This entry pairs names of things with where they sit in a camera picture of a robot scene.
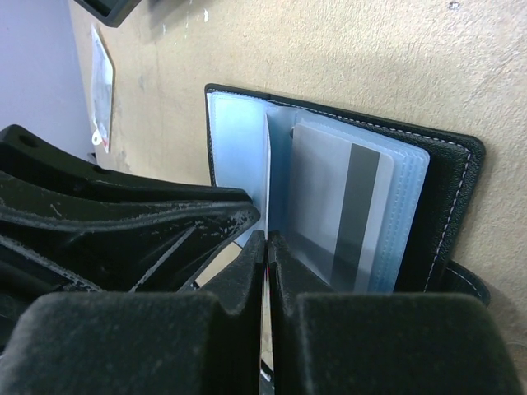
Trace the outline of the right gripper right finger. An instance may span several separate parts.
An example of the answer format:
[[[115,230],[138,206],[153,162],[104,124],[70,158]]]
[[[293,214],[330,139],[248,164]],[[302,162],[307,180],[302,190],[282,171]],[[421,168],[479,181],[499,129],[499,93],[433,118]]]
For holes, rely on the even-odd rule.
[[[490,313],[463,294],[331,290],[268,237],[278,394],[512,394],[515,366]]]

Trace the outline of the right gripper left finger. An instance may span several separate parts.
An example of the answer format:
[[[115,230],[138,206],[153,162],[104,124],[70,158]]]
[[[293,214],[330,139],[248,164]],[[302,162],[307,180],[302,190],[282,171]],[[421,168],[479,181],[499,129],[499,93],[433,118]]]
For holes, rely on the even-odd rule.
[[[198,290],[37,299],[1,360],[4,394],[256,394],[264,234]]]

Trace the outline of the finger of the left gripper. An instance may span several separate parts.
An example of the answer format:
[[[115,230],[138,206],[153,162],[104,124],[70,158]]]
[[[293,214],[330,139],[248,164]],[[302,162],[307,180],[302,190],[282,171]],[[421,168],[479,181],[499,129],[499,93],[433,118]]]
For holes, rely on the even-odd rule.
[[[1,132],[1,218],[9,222],[251,222],[239,189],[172,184],[107,170],[19,125]]]
[[[260,218],[250,202],[153,205],[135,216],[110,204],[109,219],[71,221],[1,210],[1,287],[18,295],[61,291],[180,291]]]

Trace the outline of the clear plastic card sleeve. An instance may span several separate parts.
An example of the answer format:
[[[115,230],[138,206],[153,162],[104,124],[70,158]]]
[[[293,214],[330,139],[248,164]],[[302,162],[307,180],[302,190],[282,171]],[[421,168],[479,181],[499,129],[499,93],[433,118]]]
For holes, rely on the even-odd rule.
[[[91,142],[110,152],[113,108],[114,67],[103,40],[91,26],[91,122],[94,126]]]

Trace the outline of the black leather card holder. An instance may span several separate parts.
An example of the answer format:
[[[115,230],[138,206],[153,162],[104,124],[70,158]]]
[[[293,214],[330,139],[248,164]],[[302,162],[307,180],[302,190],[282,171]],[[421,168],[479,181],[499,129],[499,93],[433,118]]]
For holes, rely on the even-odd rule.
[[[212,185],[244,190],[254,224],[333,289],[457,292],[451,255],[483,167],[476,137],[241,88],[205,88]]]

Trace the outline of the black and white organizer tray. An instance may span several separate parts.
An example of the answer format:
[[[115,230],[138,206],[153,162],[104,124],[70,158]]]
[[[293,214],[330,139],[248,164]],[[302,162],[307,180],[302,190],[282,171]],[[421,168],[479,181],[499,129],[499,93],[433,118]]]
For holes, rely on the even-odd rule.
[[[141,0],[75,0],[98,21],[108,27],[119,27]]]

